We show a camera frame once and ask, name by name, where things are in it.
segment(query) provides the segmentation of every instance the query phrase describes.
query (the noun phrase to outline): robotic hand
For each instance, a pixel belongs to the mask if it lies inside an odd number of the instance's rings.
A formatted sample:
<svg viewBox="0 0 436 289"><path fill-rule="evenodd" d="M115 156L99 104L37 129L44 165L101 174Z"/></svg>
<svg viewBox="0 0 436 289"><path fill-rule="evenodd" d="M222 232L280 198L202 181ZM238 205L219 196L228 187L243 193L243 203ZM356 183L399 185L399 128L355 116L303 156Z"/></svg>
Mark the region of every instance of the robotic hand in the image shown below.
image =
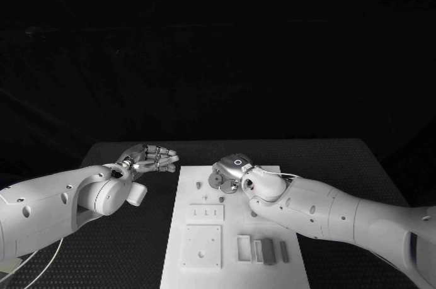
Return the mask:
<svg viewBox="0 0 436 289"><path fill-rule="evenodd" d="M213 164L209 185L225 193L241 188L261 217L308 238L369 250L418 288L436 288L436 207L363 200L319 181L265 171L242 154Z"/></svg>
<svg viewBox="0 0 436 289"><path fill-rule="evenodd" d="M148 171L174 172L173 150L135 145L116 163L89 166L10 185L0 191L0 262L28 254L111 215L124 201L138 206Z"/></svg>

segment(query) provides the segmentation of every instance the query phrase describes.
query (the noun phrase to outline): textured table surface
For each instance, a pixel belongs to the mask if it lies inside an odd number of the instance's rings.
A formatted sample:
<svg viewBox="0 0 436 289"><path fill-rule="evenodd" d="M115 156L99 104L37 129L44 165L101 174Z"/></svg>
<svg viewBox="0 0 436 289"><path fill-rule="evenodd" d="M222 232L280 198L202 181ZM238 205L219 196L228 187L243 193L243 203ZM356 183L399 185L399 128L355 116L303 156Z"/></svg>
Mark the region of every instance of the textured table surface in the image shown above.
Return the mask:
<svg viewBox="0 0 436 289"><path fill-rule="evenodd" d="M98 143L80 167L115 161L141 142ZM241 152L258 165L334 186L347 194L391 205L407 202L359 139L144 141L177 151L174 173L147 173L140 207L127 202L109 217L89 222L69 235L44 275L31 288L158 288L177 189L178 166L212 165ZM366 250L340 242L297 236L311 289L415 288ZM47 264L57 243L47 246L15 273L8 288L23 288Z"/></svg>

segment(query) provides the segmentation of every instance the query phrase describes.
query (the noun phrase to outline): cable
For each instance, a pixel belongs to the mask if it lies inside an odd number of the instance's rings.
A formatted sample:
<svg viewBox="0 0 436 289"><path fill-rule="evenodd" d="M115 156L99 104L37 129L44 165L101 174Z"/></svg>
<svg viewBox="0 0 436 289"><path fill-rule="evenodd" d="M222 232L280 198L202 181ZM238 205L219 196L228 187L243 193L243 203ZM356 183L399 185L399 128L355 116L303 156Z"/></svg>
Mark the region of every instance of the cable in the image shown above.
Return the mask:
<svg viewBox="0 0 436 289"><path fill-rule="evenodd" d="M284 176L291 176L291 177L295 177L295 178L300 178L300 176L297 176L295 174L284 174L284 173L272 173L271 171L265 171L262 168L259 168L256 165L254 166L254 168L259 169L264 173L268 173L268 174L281 174Z"/></svg>
<svg viewBox="0 0 436 289"><path fill-rule="evenodd" d="M36 282L36 280L38 279L38 277L43 275L43 273L44 273L44 271L46 271L46 269L47 269L47 267L49 267L49 265L51 264L51 261L54 260L54 257L56 257L56 255L57 255L57 252L59 252L59 249L60 249L62 241L63 241L63 238L60 239L59 246L57 246L57 250L56 250L56 252L54 252L54 255L51 256L51 260L50 260L50 262L47 263L47 266L43 268L43 272L40 272L40 274L36 276L36 279L31 281L31 283L27 285L27 287L24 287L24 289L27 289L27 288L31 286L31 284Z"/></svg>
<svg viewBox="0 0 436 289"><path fill-rule="evenodd" d="M24 260L24 262L21 262L20 266L0 279L0 284L4 282L4 280L7 279L7 277L10 277L10 275L14 274L14 272L17 272L17 270L23 267L23 265L28 262L30 258L36 255L36 252L28 256L27 260Z"/></svg>

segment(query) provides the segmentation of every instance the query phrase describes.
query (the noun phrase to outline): table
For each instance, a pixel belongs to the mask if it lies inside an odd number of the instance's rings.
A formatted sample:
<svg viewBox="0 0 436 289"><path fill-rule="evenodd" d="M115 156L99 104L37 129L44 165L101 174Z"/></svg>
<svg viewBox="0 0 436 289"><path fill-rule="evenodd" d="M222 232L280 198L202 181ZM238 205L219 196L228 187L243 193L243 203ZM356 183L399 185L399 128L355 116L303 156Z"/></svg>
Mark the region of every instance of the table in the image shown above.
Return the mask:
<svg viewBox="0 0 436 289"><path fill-rule="evenodd" d="M114 162L140 142L98 143L80 167ZM177 166L212 165L239 152L259 165L324 182L347 194L407 206L385 171L359 139L145 141L177 151ZM109 217L89 222L62 244L57 258L31 288L158 288L173 214L177 171L147 173L141 206L127 202ZM297 235L311 289L415 288L412 282L366 250ZM15 273L8 288L23 288L44 268L57 243Z"/></svg>

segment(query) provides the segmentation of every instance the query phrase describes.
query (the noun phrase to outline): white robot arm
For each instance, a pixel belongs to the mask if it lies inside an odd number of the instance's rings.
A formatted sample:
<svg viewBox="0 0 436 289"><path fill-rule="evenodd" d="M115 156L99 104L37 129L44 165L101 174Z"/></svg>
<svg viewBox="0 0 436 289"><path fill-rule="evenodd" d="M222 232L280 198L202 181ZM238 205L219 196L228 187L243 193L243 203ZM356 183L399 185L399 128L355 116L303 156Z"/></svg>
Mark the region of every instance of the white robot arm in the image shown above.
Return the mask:
<svg viewBox="0 0 436 289"><path fill-rule="evenodd" d="M0 191L0 262L49 246L124 201L138 206L148 171L174 171L173 150L135 145L116 163L89 166L10 185Z"/></svg>
<svg viewBox="0 0 436 289"><path fill-rule="evenodd" d="M306 237L369 250L418 288L436 288L436 207L363 200L319 181L264 171L242 154L212 170L210 186L225 193L241 188L256 215Z"/></svg>

